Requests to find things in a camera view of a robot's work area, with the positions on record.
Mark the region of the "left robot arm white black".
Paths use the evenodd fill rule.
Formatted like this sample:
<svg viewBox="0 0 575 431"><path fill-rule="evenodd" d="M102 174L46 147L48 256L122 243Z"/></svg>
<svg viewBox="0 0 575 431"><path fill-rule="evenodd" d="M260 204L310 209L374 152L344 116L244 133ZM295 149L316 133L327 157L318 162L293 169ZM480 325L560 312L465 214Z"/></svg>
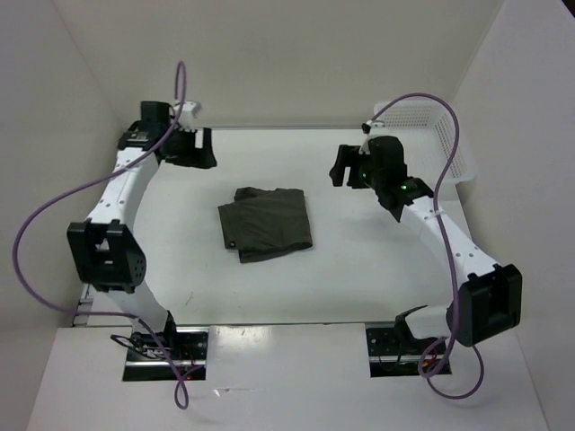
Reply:
<svg viewBox="0 0 575 431"><path fill-rule="evenodd" d="M147 260L134 223L161 163L216 167L212 131L195 125L200 109L196 101L142 102L139 120L119 139L114 178L86 219L66 231L80 279L129 315L133 334L126 346L151 359L181 359L190 350L146 283Z"/></svg>

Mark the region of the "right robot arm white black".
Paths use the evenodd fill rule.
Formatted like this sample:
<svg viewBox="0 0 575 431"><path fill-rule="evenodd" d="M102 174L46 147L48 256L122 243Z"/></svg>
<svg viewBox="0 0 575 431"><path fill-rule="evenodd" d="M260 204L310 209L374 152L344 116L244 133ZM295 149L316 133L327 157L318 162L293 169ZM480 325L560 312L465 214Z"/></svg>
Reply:
<svg viewBox="0 0 575 431"><path fill-rule="evenodd" d="M425 341L454 338L474 347L521 321L523 278L482 251L444 212L436 193L408 173L403 144L375 136L363 145L340 145L329 171L332 185L372 189L379 205L403 224L447 269L452 283L448 305L421 305L396 316L394 343L413 353Z"/></svg>

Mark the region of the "olive green shorts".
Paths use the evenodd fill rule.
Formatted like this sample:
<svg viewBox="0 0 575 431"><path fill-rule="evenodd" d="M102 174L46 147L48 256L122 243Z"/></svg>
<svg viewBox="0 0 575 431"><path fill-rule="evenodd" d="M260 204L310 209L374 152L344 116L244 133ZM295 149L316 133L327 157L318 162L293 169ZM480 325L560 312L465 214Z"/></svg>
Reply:
<svg viewBox="0 0 575 431"><path fill-rule="evenodd" d="M239 188L218 208L225 248L241 263L256 263L313 246L305 193L301 189Z"/></svg>

